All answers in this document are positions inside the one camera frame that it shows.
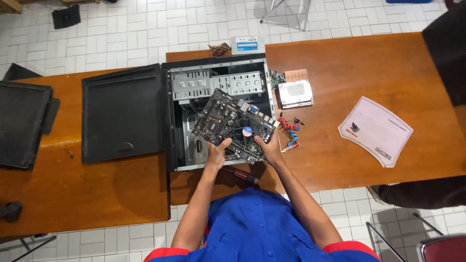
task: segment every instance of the motherboard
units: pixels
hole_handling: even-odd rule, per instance
[[[267,143],[279,124],[256,106],[215,89],[192,132],[215,145],[232,138],[226,151],[253,165],[262,155],[254,136]]]

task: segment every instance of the fan sticker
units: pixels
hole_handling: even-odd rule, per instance
[[[253,130],[249,126],[246,126],[245,128],[243,128],[243,136],[250,137],[252,134],[253,134]]]

